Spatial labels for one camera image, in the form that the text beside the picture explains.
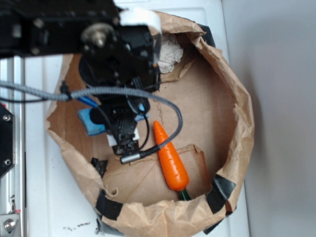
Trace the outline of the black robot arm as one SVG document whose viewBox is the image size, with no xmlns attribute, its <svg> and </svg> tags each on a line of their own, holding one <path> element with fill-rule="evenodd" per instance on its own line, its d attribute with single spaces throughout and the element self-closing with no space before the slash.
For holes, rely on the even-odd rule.
<svg viewBox="0 0 316 237">
<path fill-rule="evenodd" d="M 159 89 L 161 27 L 148 12 L 121 9 L 112 0 L 3 0 L 0 56 L 78 54 L 85 93 L 100 105 L 94 123 L 113 136 L 116 155 L 140 150 L 136 116 L 149 110 L 141 91 Z"/>
</svg>

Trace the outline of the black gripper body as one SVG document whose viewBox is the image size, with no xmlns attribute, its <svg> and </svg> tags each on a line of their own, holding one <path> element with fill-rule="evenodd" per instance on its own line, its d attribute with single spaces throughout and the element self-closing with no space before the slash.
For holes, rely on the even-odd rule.
<svg viewBox="0 0 316 237">
<path fill-rule="evenodd" d="M 114 137 L 114 154 L 130 155 L 141 149 L 135 140 L 136 117 L 149 111 L 148 99 L 126 95 L 99 95 L 97 99 L 100 105 L 92 109 L 90 118 L 93 123 L 104 125 L 106 133 Z"/>
</svg>

